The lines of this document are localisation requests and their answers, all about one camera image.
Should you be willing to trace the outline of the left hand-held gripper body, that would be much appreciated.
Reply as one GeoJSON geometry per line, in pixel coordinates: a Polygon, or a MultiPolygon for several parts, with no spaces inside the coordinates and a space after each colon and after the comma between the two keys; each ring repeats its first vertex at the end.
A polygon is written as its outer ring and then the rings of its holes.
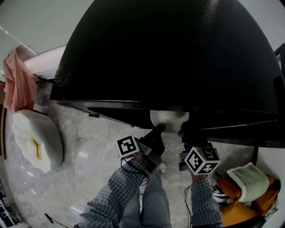
{"type": "Polygon", "coordinates": [[[161,134],[156,134],[153,130],[139,139],[130,135],[117,140],[115,148],[120,160],[134,157],[136,153],[144,154],[144,162],[149,172],[160,166],[161,155],[165,151],[161,134]]]}

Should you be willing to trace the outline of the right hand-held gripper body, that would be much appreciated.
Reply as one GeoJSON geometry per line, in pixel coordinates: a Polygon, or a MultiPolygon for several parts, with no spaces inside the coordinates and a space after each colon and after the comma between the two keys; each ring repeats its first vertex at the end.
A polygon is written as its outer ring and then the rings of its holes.
{"type": "Polygon", "coordinates": [[[220,164],[220,157],[217,149],[211,142],[203,147],[187,145],[183,140],[184,151],[179,154],[179,171],[191,171],[195,175],[209,175],[220,164]]]}

